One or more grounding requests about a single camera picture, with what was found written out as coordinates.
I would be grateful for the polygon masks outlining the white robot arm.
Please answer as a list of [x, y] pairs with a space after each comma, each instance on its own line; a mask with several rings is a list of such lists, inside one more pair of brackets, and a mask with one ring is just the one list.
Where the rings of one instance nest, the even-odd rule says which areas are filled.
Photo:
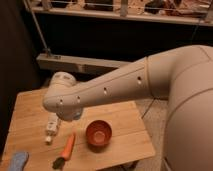
[[46, 110], [72, 121], [85, 107], [155, 98], [168, 101], [162, 171], [213, 171], [213, 46], [160, 52], [76, 84], [57, 72]]

